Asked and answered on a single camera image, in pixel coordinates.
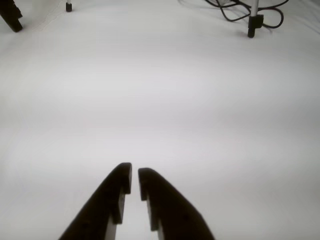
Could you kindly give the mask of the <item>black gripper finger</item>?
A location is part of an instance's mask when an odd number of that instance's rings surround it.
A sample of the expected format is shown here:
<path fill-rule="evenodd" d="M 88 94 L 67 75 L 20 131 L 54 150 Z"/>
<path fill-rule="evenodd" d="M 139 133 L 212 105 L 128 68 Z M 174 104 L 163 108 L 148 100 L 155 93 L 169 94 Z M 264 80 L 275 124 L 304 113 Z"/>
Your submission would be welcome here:
<path fill-rule="evenodd" d="M 150 229 L 159 240 L 214 240 L 198 210 L 151 168 L 138 170 L 140 197 L 147 204 Z"/>
<path fill-rule="evenodd" d="M 117 165 L 87 200 L 61 235 L 61 240 L 114 240 L 131 193 L 132 164 Z"/>

